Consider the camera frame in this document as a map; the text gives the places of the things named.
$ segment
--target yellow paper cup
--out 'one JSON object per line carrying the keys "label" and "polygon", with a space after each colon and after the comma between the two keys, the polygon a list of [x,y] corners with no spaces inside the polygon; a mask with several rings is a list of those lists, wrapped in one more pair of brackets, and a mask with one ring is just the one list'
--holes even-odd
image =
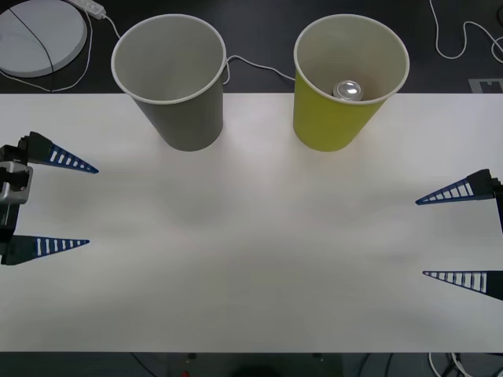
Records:
{"label": "yellow paper cup", "polygon": [[[324,152],[348,145],[409,74],[400,38],[382,23],[354,14],[327,16],[306,27],[294,60],[293,127],[305,145]],[[361,101],[332,95],[344,80],[359,84]]]}

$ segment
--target power strip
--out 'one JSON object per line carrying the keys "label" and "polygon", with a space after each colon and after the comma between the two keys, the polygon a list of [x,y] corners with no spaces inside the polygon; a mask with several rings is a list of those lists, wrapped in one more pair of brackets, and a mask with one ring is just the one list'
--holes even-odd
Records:
{"label": "power strip", "polygon": [[101,20],[107,14],[105,8],[93,0],[65,0],[66,2],[72,4],[75,8],[82,10],[83,12],[88,12],[90,16],[97,20]]}

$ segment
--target cup rim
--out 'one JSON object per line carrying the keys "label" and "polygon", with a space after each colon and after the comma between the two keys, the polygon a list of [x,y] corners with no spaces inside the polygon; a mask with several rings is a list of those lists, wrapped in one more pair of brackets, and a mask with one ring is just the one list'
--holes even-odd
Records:
{"label": "cup rim", "polygon": [[[403,75],[403,79],[402,81],[391,91],[389,92],[388,94],[382,96],[382,97],[379,97],[379,98],[374,98],[373,100],[369,100],[369,101],[344,101],[344,100],[341,100],[339,98],[335,98],[333,96],[330,96],[328,95],[327,93],[319,90],[311,81],[309,81],[307,79],[307,77],[304,75],[302,69],[300,68],[300,64],[299,64],[299,60],[297,58],[297,53],[298,53],[298,49],[299,49],[299,44],[300,44],[300,41],[302,40],[303,36],[307,33],[307,31],[309,31],[312,27],[314,27],[315,25],[321,23],[321,22],[324,22],[328,19],[333,19],[333,18],[342,18],[342,17],[349,17],[349,18],[360,18],[360,19],[363,19],[363,20],[366,20],[366,21],[369,21],[373,24],[377,24],[379,27],[382,27],[384,29],[386,29],[393,38],[395,38],[397,41],[398,41],[398,44],[402,47],[402,52],[404,53],[405,57],[406,57],[406,71],[405,71],[405,74]],[[312,89],[314,90],[316,93],[322,95],[323,97],[333,101],[333,102],[339,102],[340,104],[350,104],[350,105],[356,105],[356,106],[364,106],[366,104],[376,104],[378,102],[381,102],[381,101],[384,101],[386,100],[387,98],[389,98],[390,96],[392,96],[393,94],[395,94],[396,92],[398,92],[400,90],[400,88],[402,88],[403,84],[405,84],[406,80],[407,80],[407,77],[409,76],[409,68],[410,68],[410,62],[409,62],[409,53],[407,51],[407,48],[406,46],[404,45],[403,41],[400,39],[400,37],[398,37],[396,35],[396,33],[394,31],[392,31],[388,26],[386,26],[385,24],[382,24],[381,22],[377,21],[377,20],[374,20],[373,18],[369,18],[369,17],[365,17],[365,16],[360,16],[358,14],[350,14],[350,13],[341,13],[341,14],[332,14],[331,16],[326,16],[326,17],[322,17],[320,18],[319,20],[316,20],[314,22],[312,22],[311,24],[307,25],[304,30],[302,30],[302,32],[300,33],[299,37],[297,38],[297,41],[296,41],[296,45],[295,45],[295,48],[293,49],[293,60],[295,61],[295,64],[296,64],[296,70],[297,72],[299,73],[300,77],[302,78],[302,80],[304,80],[304,82]]]}
{"label": "cup rim", "polygon": [[[119,78],[117,77],[117,72],[116,72],[116,67],[115,67],[117,50],[119,49],[119,47],[121,46],[121,44],[123,43],[123,41],[125,40],[125,38],[131,32],[133,32],[136,28],[142,26],[143,24],[147,24],[148,22],[150,22],[152,20],[156,20],[158,18],[171,18],[171,17],[187,18],[187,19],[190,19],[190,20],[195,20],[195,21],[200,22],[201,24],[205,25],[206,27],[208,27],[211,31],[213,31],[215,33],[215,35],[217,36],[218,40],[220,41],[220,44],[222,45],[222,63],[220,64],[220,68],[218,69],[218,72],[215,75],[215,77],[205,87],[203,87],[202,89],[196,91],[195,93],[192,93],[192,94],[190,94],[189,96],[186,96],[186,97],[178,98],[176,100],[149,100],[148,98],[140,97],[137,94],[132,93],[131,91],[129,91],[120,82]],[[140,102],[144,102],[146,104],[180,104],[182,102],[186,102],[186,101],[191,100],[191,99],[193,99],[195,97],[198,97],[201,94],[203,94],[204,92],[206,92],[208,89],[210,89],[213,86],[213,84],[216,83],[216,81],[222,75],[223,70],[226,67],[226,64],[227,64],[226,44],[223,42],[223,38],[220,35],[220,33],[218,33],[218,31],[213,26],[211,26],[208,22],[206,22],[205,20],[201,20],[198,17],[189,16],[187,14],[178,14],[178,13],[161,14],[159,16],[154,16],[154,17],[147,18],[146,20],[143,20],[142,22],[139,22],[139,23],[135,24],[132,28],[130,28],[128,31],[126,31],[122,35],[122,37],[120,37],[119,41],[116,43],[116,46],[113,49],[112,59],[111,59],[112,75],[113,75],[114,80],[116,81],[116,84],[119,86],[119,88],[124,93],[126,93],[126,94],[130,95],[131,97],[133,97],[135,100],[138,100]]]}

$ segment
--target paper cup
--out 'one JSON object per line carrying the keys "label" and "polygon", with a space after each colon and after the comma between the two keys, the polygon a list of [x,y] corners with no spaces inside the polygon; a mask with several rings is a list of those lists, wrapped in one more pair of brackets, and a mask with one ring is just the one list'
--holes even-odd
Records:
{"label": "paper cup", "polygon": [[142,21],[112,54],[112,74],[163,139],[196,151],[222,131],[226,46],[207,22],[182,14]]}
{"label": "paper cup", "polygon": [[[348,145],[409,74],[409,55],[400,38],[380,22],[353,14],[327,16],[306,27],[297,38],[294,59],[294,130],[318,151]],[[344,80],[359,84],[361,101],[332,95]]]}

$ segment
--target dark floor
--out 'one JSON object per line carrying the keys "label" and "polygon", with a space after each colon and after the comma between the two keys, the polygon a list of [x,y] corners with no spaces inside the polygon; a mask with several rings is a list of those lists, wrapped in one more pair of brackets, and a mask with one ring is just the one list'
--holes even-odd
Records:
{"label": "dark floor", "polygon": [[[326,354],[198,354],[187,363],[184,353],[138,353],[156,377],[356,377],[364,353]],[[361,377],[385,376],[389,353],[373,353]],[[440,373],[448,366],[444,353],[433,355]],[[503,367],[503,357],[481,353],[461,355],[467,373],[492,376]],[[1,377],[152,377],[129,353],[0,353]],[[425,353],[397,353],[389,377],[434,377]]]}
{"label": "dark floor", "polygon": [[[3,0],[0,13],[23,0]],[[483,31],[468,25],[468,48],[457,60],[435,51],[435,23],[428,0],[98,0],[124,33],[136,23],[165,13],[185,13],[206,20],[222,35],[228,56],[241,55],[259,64],[294,75],[293,47],[300,32],[318,18],[336,13],[356,13],[378,20],[393,29],[410,55],[409,79],[402,93],[471,93],[469,79],[500,79],[503,70],[490,53],[491,42]],[[456,55],[462,48],[462,24],[483,25],[495,38],[503,35],[496,13],[503,0],[433,0],[440,23],[440,48]],[[74,89],[65,93],[119,93],[110,58],[117,42],[107,20],[92,19],[94,43],[90,68]],[[55,74],[55,87],[72,84],[83,72],[88,47],[67,67]],[[232,63],[226,91],[231,93],[292,92],[293,84],[272,72]],[[50,78],[34,83],[50,87]],[[501,93],[500,86],[487,86]],[[0,76],[0,93],[41,93],[36,88]]]}

